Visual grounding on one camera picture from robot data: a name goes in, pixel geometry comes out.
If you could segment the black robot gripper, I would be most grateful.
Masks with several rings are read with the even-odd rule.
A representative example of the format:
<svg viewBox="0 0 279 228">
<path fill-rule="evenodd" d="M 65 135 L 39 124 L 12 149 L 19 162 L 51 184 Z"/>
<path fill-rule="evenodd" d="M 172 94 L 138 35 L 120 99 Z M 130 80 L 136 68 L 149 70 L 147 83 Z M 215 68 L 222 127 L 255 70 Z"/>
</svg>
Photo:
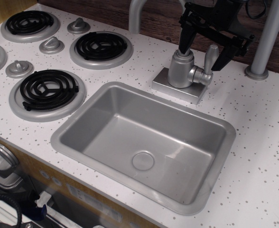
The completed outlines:
<svg viewBox="0 0 279 228">
<path fill-rule="evenodd" d="M 255 36 L 238 20 L 247 0 L 218 0 L 213 7 L 187 2 L 179 23 L 179 51 L 186 54 L 197 33 L 223 46 L 212 71 L 221 71 L 234 56 L 244 56 Z"/>
</svg>

